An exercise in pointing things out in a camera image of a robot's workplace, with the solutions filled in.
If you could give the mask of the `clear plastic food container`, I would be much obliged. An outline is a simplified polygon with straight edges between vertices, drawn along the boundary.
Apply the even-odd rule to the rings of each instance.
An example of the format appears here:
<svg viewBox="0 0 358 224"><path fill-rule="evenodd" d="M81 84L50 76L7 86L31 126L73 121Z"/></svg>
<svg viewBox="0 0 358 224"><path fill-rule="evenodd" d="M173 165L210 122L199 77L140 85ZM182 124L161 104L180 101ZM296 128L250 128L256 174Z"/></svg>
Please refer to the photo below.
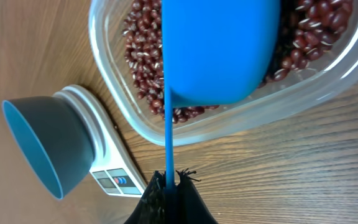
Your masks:
<svg viewBox="0 0 358 224"><path fill-rule="evenodd" d="M164 145L164 122L136 97L124 61L123 21L131 2L93 1L88 29L94 59L121 113L146 140ZM358 1L353 3L348 28L320 59L279 82L269 83L246 99L222 105L173 127L175 146L193 144L287 118L321 104L358 81Z"/></svg>

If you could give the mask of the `blue plastic measuring scoop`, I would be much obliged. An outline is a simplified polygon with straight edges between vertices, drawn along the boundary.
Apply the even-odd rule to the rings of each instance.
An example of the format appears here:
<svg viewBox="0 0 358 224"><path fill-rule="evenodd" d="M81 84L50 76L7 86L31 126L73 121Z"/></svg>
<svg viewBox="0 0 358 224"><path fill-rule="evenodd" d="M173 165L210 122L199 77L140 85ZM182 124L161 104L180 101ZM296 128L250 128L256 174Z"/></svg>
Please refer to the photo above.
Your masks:
<svg viewBox="0 0 358 224"><path fill-rule="evenodd" d="M237 103L273 55L280 0L164 0L162 55L166 188L175 188L173 110Z"/></svg>

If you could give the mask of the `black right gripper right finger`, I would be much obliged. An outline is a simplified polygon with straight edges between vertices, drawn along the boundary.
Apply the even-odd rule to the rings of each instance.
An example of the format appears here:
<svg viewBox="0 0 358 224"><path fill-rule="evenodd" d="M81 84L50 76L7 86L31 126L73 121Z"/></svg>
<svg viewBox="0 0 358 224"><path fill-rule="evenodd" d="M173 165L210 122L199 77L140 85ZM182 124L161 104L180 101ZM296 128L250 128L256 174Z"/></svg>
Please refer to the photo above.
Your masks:
<svg viewBox="0 0 358 224"><path fill-rule="evenodd" d="M180 183L177 186L177 219L180 224L218 224L198 193L190 177L196 171L178 171Z"/></svg>

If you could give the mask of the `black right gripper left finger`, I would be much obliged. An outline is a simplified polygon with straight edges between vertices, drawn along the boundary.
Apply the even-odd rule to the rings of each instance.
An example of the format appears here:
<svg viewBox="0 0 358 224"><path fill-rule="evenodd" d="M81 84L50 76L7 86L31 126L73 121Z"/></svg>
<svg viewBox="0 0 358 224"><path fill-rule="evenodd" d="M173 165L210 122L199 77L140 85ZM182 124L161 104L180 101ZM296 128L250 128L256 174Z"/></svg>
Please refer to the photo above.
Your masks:
<svg viewBox="0 0 358 224"><path fill-rule="evenodd" d="M165 174L155 171L136 208L124 224L165 224Z"/></svg>

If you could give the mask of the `teal blue bowl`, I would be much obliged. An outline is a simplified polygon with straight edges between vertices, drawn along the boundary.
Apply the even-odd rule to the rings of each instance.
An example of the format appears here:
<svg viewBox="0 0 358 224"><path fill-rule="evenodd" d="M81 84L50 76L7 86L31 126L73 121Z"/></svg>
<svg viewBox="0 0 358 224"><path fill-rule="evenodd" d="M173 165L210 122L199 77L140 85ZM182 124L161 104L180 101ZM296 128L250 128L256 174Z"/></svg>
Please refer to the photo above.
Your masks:
<svg viewBox="0 0 358 224"><path fill-rule="evenodd" d="M38 179L55 198L63 199L85 178L95 159L80 117L52 96L4 100L2 111Z"/></svg>

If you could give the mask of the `white digital kitchen scale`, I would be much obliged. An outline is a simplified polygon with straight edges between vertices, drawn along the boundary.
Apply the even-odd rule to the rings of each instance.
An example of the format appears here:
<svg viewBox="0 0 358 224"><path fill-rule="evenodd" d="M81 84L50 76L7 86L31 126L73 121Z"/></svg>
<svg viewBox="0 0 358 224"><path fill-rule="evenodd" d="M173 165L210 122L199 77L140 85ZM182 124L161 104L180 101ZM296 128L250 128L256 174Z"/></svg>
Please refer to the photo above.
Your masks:
<svg viewBox="0 0 358 224"><path fill-rule="evenodd" d="M110 196L140 198L147 184L99 100L79 85L53 96L68 103L84 123L94 146L89 172L102 190Z"/></svg>

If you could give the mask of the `red adzuki beans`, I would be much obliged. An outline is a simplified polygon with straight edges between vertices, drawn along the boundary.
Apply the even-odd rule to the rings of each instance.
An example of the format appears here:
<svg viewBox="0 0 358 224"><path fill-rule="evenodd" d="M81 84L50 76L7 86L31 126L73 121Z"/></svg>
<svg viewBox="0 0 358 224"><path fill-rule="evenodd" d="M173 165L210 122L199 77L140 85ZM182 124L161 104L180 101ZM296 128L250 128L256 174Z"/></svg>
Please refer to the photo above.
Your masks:
<svg viewBox="0 0 358 224"><path fill-rule="evenodd" d="M307 68L330 51L352 12L352 0L282 0L278 42L259 87ZM122 35L137 98L146 100L152 114L164 117L161 14L161 1L133 1Z"/></svg>

